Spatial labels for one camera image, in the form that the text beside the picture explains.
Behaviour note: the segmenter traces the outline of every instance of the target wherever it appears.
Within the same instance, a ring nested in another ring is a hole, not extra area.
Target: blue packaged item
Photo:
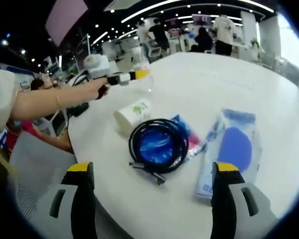
[[[202,142],[197,134],[189,127],[189,125],[179,116],[176,115],[171,119],[173,122],[180,125],[188,138],[188,153],[184,162],[187,162],[199,152],[203,151],[204,142]],[[141,142],[140,152],[145,159],[149,159],[151,162],[164,163],[172,156],[172,140],[167,133],[149,131]]]
[[[213,162],[235,165],[246,183],[254,183],[262,154],[256,115],[222,109],[206,137],[205,159],[199,173],[196,195],[210,199]]]

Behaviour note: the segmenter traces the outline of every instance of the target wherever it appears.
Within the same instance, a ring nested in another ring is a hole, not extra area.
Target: desk
[[[180,114],[205,138],[222,107],[256,114],[263,155],[255,185],[282,217],[299,193],[299,89],[270,70],[219,55],[176,53],[151,66],[154,118]],[[71,119],[77,160],[94,163],[97,198],[135,239],[208,239],[211,207],[192,196],[203,154],[166,175],[162,186],[129,166],[128,142],[117,133],[113,111],[142,97],[141,84],[112,87]]]

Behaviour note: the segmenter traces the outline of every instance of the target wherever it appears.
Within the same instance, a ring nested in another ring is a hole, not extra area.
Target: white cup with green logo
[[[121,132],[129,137],[136,126],[150,119],[150,112],[151,102],[140,99],[119,111],[115,111],[114,118]]]

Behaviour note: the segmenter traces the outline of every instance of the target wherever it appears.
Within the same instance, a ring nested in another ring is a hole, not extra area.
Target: person in white shirt
[[[149,46],[147,45],[147,42],[151,40],[149,36],[149,31],[145,27],[145,22],[140,21],[138,23],[138,30],[136,31],[136,34],[139,36],[141,47],[143,48],[144,55],[148,59],[148,61],[151,63],[150,57],[149,57]]]
[[[215,19],[214,29],[216,30],[216,54],[230,56],[233,48],[236,26],[226,15]]]

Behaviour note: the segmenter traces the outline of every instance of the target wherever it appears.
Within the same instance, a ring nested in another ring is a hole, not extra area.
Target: red clothing
[[[39,138],[39,135],[33,128],[32,122],[24,121],[24,122],[22,122],[21,126],[22,126],[23,131],[26,131],[26,132],[32,134],[33,136]],[[7,135],[6,135],[6,144],[7,144],[8,150],[10,152],[12,152],[18,137],[19,137],[18,134],[12,133],[8,130]]]

